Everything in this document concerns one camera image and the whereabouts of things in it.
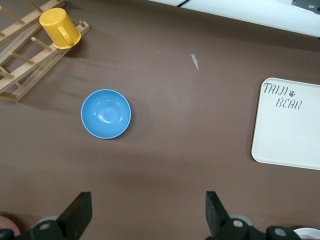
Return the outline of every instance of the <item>cup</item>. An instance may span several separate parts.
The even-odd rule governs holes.
[[[57,49],[72,48],[81,39],[81,33],[62,8],[56,7],[45,11],[40,16],[39,22]]]

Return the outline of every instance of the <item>dish rack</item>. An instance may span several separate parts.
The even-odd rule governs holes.
[[[42,29],[39,23],[41,14],[51,8],[63,8],[65,2],[50,0],[42,6],[37,6],[33,0],[27,1],[35,10],[22,18],[0,6],[0,14],[6,14],[16,20],[15,23],[0,31],[0,46],[13,39],[0,53],[0,100],[18,102],[71,49],[57,49],[53,43],[46,45],[34,37]],[[76,29],[81,33],[82,38],[89,32],[90,27],[85,21],[79,21]],[[43,50],[31,59],[17,53],[29,41],[43,47]],[[24,61],[24,64],[8,72],[3,66],[11,58]]]

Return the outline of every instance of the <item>paw print logo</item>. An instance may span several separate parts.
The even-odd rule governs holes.
[[[290,96],[290,97],[293,97],[294,95],[296,95],[296,94],[295,94],[295,91],[290,91],[289,96]]]

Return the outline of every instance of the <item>bowl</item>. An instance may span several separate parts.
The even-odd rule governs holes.
[[[131,108],[121,93],[112,89],[100,89],[84,100],[81,120],[85,129],[93,136],[113,139],[129,126]]]
[[[0,216],[0,229],[11,229],[15,237],[20,235],[20,231],[17,225],[9,218],[6,218],[4,216]]]
[[[320,230],[311,228],[311,227],[303,227],[293,230],[301,239],[320,239]]]

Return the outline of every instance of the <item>tray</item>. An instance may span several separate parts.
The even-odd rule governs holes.
[[[320,85],[266,79],[251,154],[260,163],[320,170]]]

